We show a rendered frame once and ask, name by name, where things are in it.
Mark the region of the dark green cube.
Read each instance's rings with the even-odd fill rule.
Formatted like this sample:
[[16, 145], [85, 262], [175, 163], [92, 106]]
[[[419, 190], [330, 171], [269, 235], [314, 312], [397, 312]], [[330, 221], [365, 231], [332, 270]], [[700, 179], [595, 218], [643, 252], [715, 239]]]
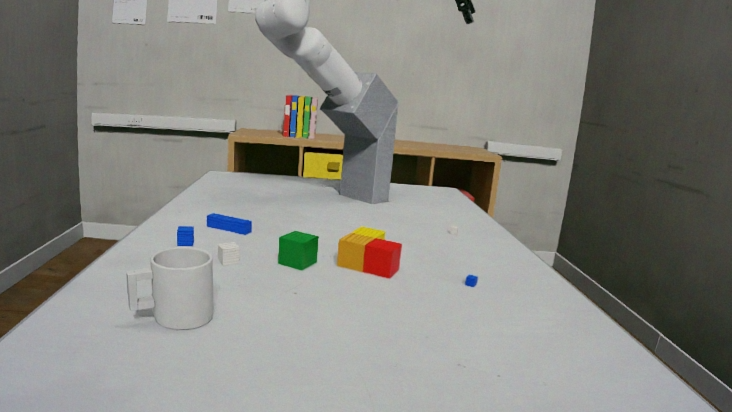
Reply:
[[279, 237], [278, 264], [303, 271], [317, 263], [319, 236], [293, 231]]

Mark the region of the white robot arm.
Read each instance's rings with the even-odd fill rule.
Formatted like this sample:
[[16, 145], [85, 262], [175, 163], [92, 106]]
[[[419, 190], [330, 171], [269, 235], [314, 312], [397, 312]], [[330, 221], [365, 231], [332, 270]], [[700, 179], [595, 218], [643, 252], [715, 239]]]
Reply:
[[335, 104], [347, 104], [360, 93], [362, 82], [319, 30], [305, 27], [309, 10], [310, 0], [267, 0], [257, 7], [255, 19], [262, 34]]

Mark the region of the white mug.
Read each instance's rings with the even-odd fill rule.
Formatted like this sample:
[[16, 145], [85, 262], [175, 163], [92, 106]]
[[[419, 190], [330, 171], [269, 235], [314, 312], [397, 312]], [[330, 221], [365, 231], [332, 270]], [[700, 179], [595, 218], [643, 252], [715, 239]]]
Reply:
[[[213, 318], [213, 259], [209, 252], [168, 248], [152, 255], [150, 265], [126, 271], [131, 311], [153, 307], [156, 322], [175, 330], [198, 328]], [[137, 298], [136, 281], [146, 279], [151, 279], [152, 296]]]

